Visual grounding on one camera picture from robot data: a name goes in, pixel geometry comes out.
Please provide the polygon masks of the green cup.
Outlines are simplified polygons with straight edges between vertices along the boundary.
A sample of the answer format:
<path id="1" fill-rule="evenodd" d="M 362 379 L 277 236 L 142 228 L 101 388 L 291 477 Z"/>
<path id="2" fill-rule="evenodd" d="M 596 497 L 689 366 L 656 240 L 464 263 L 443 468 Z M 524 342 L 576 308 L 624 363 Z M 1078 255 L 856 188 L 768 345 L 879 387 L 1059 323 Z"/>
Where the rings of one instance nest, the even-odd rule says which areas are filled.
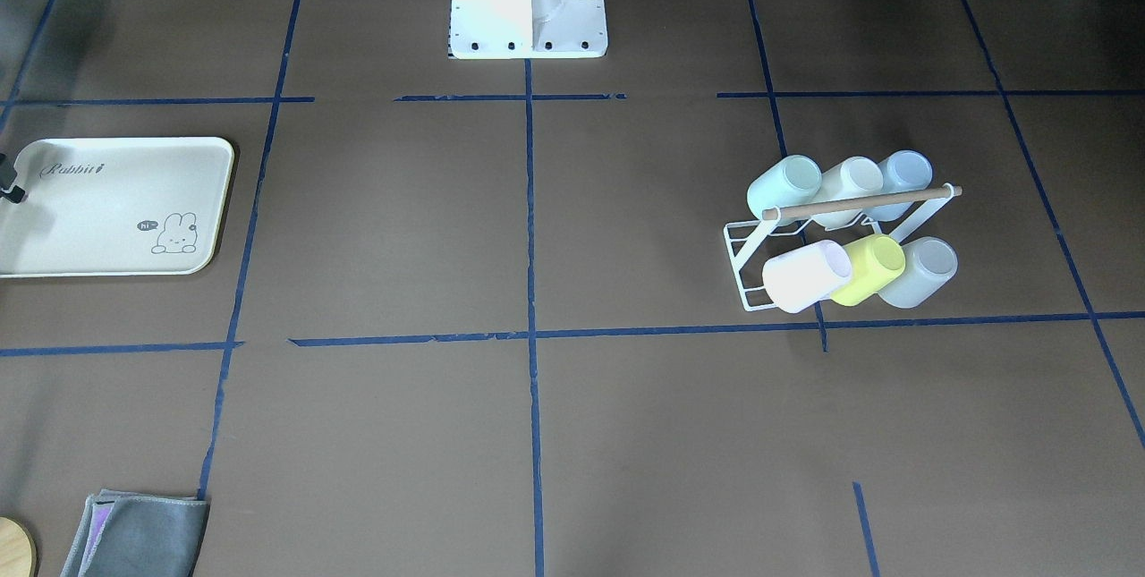
<path id="1" fill-rule="evenodd" d="M 821 184 L 822 171 L 812 158 L 784 157 L 748 187 L 747 205 L 761 221 L 766 210 L 789 208 L 810 203 Z"/>

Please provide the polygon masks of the pink cup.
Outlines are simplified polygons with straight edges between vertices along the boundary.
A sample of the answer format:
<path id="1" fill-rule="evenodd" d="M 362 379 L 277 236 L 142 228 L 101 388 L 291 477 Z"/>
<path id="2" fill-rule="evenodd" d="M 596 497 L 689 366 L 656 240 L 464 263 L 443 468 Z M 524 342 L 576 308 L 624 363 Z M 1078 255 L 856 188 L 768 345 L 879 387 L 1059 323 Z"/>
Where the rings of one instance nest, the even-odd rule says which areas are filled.
<path id="1" fill-rule="evenodd" d="M 805 244 L 766 260 L 763 285 L 769 300 L 785 313 L 802 313 L 846 286 L 853 278 L 853 263 L 838 242 Z"/>

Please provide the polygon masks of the beige cup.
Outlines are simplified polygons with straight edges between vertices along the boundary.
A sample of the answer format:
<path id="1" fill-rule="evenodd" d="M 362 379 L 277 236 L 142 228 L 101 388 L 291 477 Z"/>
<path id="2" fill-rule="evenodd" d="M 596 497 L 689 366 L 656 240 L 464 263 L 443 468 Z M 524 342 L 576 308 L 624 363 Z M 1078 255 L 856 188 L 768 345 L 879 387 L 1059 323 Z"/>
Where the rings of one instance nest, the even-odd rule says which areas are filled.
<path id="1" fill-rule="evenodd" d="M 882 193 L 884 176 L 879 165 L 871 158 L 855 156 L 835 165 L 822 174 L 818 193 L 810 203 L 838 201 Z M 823 229 L 835 230 L 858 218 L 861 210 L 842 210 L 834 213 L 818 213 L 810 218 Z"/>

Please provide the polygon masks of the grey folded cloth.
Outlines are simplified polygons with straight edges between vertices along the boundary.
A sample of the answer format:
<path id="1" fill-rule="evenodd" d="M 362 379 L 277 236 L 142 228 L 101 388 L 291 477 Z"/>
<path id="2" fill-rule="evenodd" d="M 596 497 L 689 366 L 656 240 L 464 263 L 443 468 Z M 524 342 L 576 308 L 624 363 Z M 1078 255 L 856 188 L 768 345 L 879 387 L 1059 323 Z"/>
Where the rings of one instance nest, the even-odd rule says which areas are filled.
<path id="1" fill-rule="evenodd" d="M 62 576 L 192 576 L 210 501 L 106 490 L 87 496 Z"/>

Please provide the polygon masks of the grey cup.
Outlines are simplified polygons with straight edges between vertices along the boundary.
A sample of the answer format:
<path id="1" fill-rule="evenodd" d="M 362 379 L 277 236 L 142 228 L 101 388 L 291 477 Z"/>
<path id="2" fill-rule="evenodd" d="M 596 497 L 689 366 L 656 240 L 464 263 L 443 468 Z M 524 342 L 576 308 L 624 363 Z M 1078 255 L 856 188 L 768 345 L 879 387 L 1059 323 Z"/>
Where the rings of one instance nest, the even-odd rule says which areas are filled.
<path id="1" fill-rule="evenodd" d="M 905 243 L 905 271 L 877 295 L 891 307 L 913 309 L 945 286 L 957 274 L 958 258 L 949 243 L 919 237 Z"/>

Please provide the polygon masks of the blue cup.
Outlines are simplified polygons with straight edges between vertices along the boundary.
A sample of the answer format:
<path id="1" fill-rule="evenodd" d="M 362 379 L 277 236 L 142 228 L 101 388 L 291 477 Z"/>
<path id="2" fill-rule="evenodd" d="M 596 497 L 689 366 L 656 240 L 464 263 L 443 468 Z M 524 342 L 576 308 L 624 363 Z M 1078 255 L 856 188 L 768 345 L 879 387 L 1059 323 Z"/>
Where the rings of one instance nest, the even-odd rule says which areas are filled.
<path id="1" fill-rule="evenodd" d="M 917 150 L 897 150 L 878 164 L 883 174 L 882 193 L 900 193 L 925 190 L 931 185 L 933 168 L 927 157 Z M 894 222 L 903 218 L 911 207 L 911 201 L 895 203 L 879 207 L 864 208 L 863 214 L 876 222 Z"/>

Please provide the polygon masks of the yellow cup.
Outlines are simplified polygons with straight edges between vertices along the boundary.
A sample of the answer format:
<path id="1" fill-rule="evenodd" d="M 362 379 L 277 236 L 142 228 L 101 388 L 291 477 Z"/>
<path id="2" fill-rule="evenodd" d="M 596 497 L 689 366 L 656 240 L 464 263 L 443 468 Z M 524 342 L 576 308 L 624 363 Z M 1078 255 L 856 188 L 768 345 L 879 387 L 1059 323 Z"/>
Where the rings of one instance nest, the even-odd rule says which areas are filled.
<path id="1" fill-rule="evenodd" d="M 863 303 L 905 272 L 903 246 L 890 235 L 867 235 L 847 243 L 844 250 L 853 267 L 853 275 L 848 283 L 830 294 L 834 303 L 847 307 Z"/>

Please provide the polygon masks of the wooden mug tree stand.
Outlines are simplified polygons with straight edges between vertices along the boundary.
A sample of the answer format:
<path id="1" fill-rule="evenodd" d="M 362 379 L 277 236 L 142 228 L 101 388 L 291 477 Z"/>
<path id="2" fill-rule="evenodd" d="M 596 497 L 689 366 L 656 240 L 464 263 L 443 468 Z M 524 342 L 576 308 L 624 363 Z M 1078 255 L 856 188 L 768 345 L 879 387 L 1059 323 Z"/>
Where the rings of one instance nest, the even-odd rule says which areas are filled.
<path id="1" fill-rule="evenodd" d="M 1 516 L 1 576 L 35 576 L 38 551 L 27 529 Z"/>

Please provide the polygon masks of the beige rabbit tray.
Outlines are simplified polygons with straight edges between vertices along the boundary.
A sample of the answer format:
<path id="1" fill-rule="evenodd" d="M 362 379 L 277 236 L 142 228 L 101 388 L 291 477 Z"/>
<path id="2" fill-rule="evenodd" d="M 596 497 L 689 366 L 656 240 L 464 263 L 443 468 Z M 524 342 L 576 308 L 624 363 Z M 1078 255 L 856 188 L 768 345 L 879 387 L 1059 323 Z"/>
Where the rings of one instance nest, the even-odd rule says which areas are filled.
<path id="1" fill-rule="evenodd" d="M 3 278 L 184 276 L 216 254 L 236 160 L 220 137 L 37 140 L 13 160 Z"/>

